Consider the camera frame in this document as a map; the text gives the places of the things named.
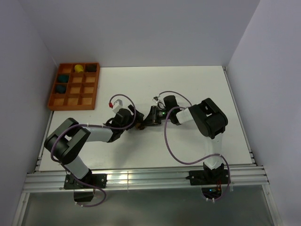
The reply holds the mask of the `brown argyle sock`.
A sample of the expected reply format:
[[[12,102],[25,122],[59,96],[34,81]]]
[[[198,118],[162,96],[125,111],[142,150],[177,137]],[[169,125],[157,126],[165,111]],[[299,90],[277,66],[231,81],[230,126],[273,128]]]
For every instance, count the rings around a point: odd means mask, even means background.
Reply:
[[[145,129],[145,125],[143,123],[137,123],[135,125],[135,127],[138,129],[138,130],[144,130]]]

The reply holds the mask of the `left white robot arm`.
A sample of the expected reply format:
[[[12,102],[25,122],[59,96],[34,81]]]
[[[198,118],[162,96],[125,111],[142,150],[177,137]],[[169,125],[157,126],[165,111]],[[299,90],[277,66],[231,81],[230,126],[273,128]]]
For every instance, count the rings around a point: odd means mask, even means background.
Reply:
[[[127,109],[120,108],[115,117],[101,127],[80,126],[74,118],[68,118],[46,138],[44,147],[75,176],[74,181],[79,187],[86,188],[93,183],[93,179],[91,169],[79,157],[84,144],[95,141],[112,143],[125,130],[141,123],[143,117],[141,112],[129,105]]]

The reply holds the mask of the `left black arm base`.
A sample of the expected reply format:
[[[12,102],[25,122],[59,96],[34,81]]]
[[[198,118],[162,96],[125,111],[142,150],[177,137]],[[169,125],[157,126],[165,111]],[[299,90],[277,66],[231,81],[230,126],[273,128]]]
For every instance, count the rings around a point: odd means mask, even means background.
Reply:
[[[78,179],[72,174],[65,177],[64,190],[73,190],[73,199],[77,205],[83,207],[95,207],[102,204],[107,194],[104,188],[107,184],[107,174],[90,174],[82,179]],[[101,201],[95,204],[89,204],[94,198],[96,190],[103,193]]]

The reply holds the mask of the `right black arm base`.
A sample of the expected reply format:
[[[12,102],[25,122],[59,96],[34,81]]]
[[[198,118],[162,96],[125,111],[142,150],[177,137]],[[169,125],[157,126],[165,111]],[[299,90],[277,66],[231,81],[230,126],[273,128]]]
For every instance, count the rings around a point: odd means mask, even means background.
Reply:
[[[185,179],[189,180],[191,186],[205,186],[201,188],[202,194],[210,200],[220,198],[222,186],[230,185],[230,177],[226,169],[191,170]]]

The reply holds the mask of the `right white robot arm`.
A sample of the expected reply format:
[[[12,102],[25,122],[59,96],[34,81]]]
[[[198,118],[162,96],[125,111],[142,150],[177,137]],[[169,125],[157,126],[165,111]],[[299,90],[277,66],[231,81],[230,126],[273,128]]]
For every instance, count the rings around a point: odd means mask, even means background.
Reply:
[[[165,121],[164,138],[167,149],[171,151],[167,140],[167,123],[179,126],[187,122],[194,122],[199,132],[206,138],[207,153],[202,158],[204,168],[204,180],[210,184],[215,183],[225,164],[224,158],[220,155],[222,149],[222,137],[228,125],[228,119],[215,102],[207,98],[201,103],[189,107],[180,107],[174,95],[164,97],[163,102],[155,97],[156,105],[152,106],[147,117],[136,125],[136,128],[143,130],[146,127],[158,126]]]

